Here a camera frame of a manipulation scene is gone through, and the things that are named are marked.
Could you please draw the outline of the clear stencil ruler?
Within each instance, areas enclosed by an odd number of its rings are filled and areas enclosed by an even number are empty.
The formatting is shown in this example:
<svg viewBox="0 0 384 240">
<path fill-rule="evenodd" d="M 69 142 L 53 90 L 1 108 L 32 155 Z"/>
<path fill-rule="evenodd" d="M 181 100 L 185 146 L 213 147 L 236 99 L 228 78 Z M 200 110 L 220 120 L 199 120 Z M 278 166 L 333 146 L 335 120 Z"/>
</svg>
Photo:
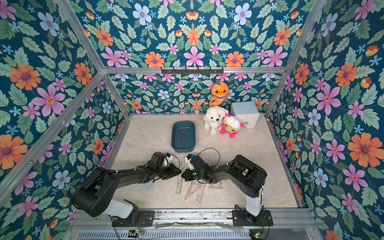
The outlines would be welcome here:
<svg viewBox="0 0 384 240">
<path fill-rule="evenodd" d="M 179 166 L 181 173 L 178 175 L 176 195 L 181 194 L 183 180 L 184 180 L 182 178 L 182 173 L 185 171 L 185 164 L 186 164 L 185 161 L 181 161 L 180 166 Z"/>
</svg>

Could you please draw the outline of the teal plastic storage box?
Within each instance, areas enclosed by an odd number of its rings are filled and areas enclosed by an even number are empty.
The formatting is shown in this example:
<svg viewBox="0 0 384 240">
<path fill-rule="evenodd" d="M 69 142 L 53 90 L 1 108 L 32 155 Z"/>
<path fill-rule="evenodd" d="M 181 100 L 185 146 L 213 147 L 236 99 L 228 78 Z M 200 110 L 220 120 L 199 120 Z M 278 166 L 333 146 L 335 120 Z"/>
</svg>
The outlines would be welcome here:
<svg viewBox="0 0 384 240">
<path fill-rule="evenodd" d="M 196 125 L 192 121 L 173 124 L 171 147 L 176 153 L 190 153 L 196 146 Z"/>
</svg>

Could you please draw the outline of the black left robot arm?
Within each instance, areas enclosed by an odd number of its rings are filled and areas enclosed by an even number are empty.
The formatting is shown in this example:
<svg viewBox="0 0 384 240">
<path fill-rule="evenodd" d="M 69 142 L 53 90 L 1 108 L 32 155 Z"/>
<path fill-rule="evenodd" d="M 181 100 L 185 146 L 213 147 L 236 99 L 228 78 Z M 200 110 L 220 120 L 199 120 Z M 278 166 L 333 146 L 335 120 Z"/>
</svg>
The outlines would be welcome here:
<svg viewBox="0 0 384 240">
<path fill-rule="evenodd" d="M 72 204 L 91 217 L 108 215 L 127 219 L 135 205 L 126 200 L 114 198 L 117 189 L 146 184 L 155 180 L 168 180 L 181 174 L 174 164 L 166 167 L 148 162 L 145 165 L 127 170 L 107 170 L 96 168 L 72 196 Z"/>
</svg>

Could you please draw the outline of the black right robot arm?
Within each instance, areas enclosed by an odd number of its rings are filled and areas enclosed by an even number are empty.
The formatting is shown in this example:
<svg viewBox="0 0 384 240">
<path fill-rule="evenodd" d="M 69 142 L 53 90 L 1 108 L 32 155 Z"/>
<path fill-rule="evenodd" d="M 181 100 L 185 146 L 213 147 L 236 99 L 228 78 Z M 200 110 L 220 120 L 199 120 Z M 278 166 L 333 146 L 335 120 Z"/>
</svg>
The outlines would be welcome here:
<svg viewBox="0 0 384 240">
<path fill-rule="evenodd" d="M 245 195 L 247 215 L 258 217 L 264 206 L 262 194 L 267 172 L 242 155 L 221 166 L 209 166 L 199 155 L 188 155 L 189 168 L 182 173 L 186 182 L 202 180 L 206 184 L 232 181 Z"/>
</svg>

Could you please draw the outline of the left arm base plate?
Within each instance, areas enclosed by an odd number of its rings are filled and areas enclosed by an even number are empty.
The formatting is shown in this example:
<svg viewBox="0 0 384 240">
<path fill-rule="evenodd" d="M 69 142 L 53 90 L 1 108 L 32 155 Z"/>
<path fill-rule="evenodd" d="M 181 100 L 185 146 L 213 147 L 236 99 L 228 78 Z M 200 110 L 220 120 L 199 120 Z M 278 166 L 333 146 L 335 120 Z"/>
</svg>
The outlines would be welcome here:
<svg viewBox="0 0 384 240">
<path fill-rule="evenodd" d="M 112 226 L 115 228 L 123 227 L 151 227 L 155 218 L 154 211 L 138 210 L 132 212 L 128 218 L 122 219 L 112 217 Z"/>
</svg>

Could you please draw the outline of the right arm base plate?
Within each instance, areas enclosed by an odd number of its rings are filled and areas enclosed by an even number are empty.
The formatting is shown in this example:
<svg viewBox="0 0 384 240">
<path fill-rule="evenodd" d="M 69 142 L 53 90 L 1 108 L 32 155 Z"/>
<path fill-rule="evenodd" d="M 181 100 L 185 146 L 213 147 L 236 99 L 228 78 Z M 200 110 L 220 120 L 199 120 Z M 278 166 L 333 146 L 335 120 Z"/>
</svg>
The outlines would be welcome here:
<svg viewBox="0 0 384 240">
<path fill-rule="evenodd" d="M 261 210 L 260 214 L 255 217 L 245 210 L 233 210 L 233 225 L 240 227 L 272 227 L 274 225 L 271 212 L 269 210 Z"/>
</svg>

